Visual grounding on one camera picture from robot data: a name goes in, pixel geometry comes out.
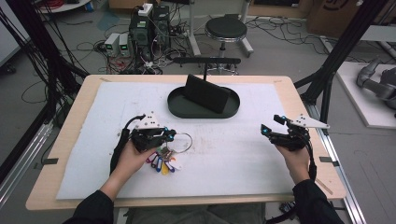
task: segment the black stool seat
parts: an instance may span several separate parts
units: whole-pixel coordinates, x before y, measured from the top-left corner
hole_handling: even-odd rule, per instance
[[[205,32],[213,39],[224,42],[237,42],[245,38],[248,28],[238,19],[218,17],[206,23]]]

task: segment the white board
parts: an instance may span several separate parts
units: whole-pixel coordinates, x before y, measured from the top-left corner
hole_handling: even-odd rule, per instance
[[[189,133],[192,147],[177,155],[183,170],[162,175],[144,164],[119,198],[291,194],[294,185],[283,157],[260,132],[262,123],[286,132],[286,126],[273,121],[274,114],[284,115],[274,85],[221,85],[236,91],[241,100],[238,113],[229,119],[175,117],[166,99],[179,86],[104,82],[71,152],[57,199],[83,199],[99,189],[108,177],[118,133],[129,119],[150,111],[162,125]]]
[[[366,65],[367,63],[343,63],[338,69],[338,77],[367,127],[396,129],[396,110],[387,107],[372,91],[356,85],[358,73]],[[382,72],[393,67],[395,65],[379,64],[371,80],[379,82]]]

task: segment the person's right hand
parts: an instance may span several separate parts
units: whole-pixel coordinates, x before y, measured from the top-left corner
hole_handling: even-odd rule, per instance
[[[290,171],[290,176],[293,179],[294,184],[298,184],[303,180],[309,179],[309,154],[306,148],[295,151],[289,151],[287,148],[277,145],[276,148],[285,158],[286,166]]]

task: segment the gray floor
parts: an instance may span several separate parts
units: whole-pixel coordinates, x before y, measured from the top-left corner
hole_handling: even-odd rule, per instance
[[[58,19],[65,22],[92,21],[81,25],[67,25],[60,23],[60,30],[64,35],[68,47],[80,59],[81,64],[91,74],[103,74],[105,62],[96,52],[81,51],[88,49],[90,44],[105,39],[105,35],[112,32],[125,32],[129,21],[128,14],[115,14],[105,9],[96,10],[93,13],[82,9],[57,14]],[[204,24],[208,18],[196,19],[197,25]],[[299,21],[302,27],[290,25],[291,32],[305,32],[304,22]],[[281,37],[279,30],[268,31],[271,35]],[[326,60],[325,54],[318,54],[312,45],[293,45],[283,40],[277,40],[264,30],[259,28],[248,29],[247,39],[255,52],[247,58],[242,48],[238,45],[227,45],[226,56],[241,58],[238,66],[241,76],[288,76],[293,81],[300,80],[314,72]],[[60,41],[54,37],[60,49]],[[205,35],[197,36],[198,45],[203,56],[217,55],[219,43],[210,40]],[[323,46],[313,38],[308,41],[315,44],[317,51],[324,52]],[[361,42],[351,53],[351,61],[358,59],[366,62],[380,55],[383,61],[388,61],[389,56],[382,50],[377,49],[366,42]],[[35,76],[32,65],[27,58],[18,53],[12,60],[17,68],[16,74],[1,74],[0,76],[0,162],[3,162],[7,154],[19,141],[23,133],[29,127],[35,116],[43,106],[43,103],[28,104],[21,99],[22,93],[30,86],[39,81]],[[172,64],[163,69],[164,74],[199,74],[197,65]],[[39,102],[44,99],[44,88],[41,83],[34,85],[24,95],[24,99],[30,102]],[[367,223],[392,223],[396,219],[396,177],[392,175],[396,159],[396,131],[366,128],[359,117],[355,107],[347,97],[346,92],[337,78],[334,79],[332,100],[329,114],[329,123],[332,125],[330,134],[340,161],[345,169],[349,183],[351,184],[361,210]],[[48,143],[42,148],[35,162],[39,162],[44,149],[55,138],[55,130]],[[0,223],[60,223],[73,213],[66,211],[31,212],[26,210],[24,204],[39,175],[39,170],[34,169],[34,164],[24,175],[20,184],[16,187],[5,206],[0,210]],[[278,213],[276,203],[270,203],[267,216],[276,216]],[[342,219],[349,223],[345,212],[339,212]]]

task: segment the bunch of keys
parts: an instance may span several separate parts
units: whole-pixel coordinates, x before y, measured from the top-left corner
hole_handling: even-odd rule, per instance
[[[151,164],[158,173],[161,172],[163,175],[169,174],[169,172],[174,173],[175,170],[181,170],[181,164],[176,161],[173,157],[174,151],[168,147],[163,147],[157,149],[153,154],[151,154],[146,162]]]

